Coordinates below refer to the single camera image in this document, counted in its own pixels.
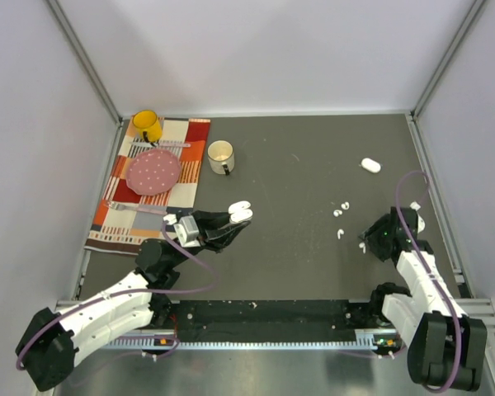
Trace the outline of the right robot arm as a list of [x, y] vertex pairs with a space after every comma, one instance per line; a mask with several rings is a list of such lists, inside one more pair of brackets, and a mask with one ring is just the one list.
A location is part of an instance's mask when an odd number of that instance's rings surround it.
[[430, 244], [417, 236], [418, 220], [416, 210], [393, 207], [360, 235], [369, 252], [390, 260], [406, 282], [377, 286], [368, 314], [374, 324], [392, 324], [398, 331], [414, 383], [432, 392], [474, 392], [481, 384], [488, 330], [456, 303]]

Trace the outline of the white earbud charging case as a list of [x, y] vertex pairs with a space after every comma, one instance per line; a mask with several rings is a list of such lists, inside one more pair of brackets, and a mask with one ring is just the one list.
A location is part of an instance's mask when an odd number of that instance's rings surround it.
[[231, 204], [228, 208], [228, 213], [231, 224], [247, 222], [253, 217], [251, 203], [247, 200], [241, 200]]

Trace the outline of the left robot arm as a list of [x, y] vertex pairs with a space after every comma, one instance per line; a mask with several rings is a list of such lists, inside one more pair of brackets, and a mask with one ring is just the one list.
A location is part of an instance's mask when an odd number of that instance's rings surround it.
[[114, 285], [70, 307], [43, 308], [34, 314], [18, 342], [16, 369], [25, 371], [40, 392], [65, 381], [93, 352], [126, 333], [170, 319], [169, 295], [177, 294], [177, 266], [192, 261], [207, 270], [211, 283], [187, 294], [210, 290], [218, 282], [214, 268], [198, 258], [202, 251], [222, 252], [250, 223], [246, 202], [225, 212], [196, 210], [167, 214], [161, 238], [138, 246], [136, 268]]

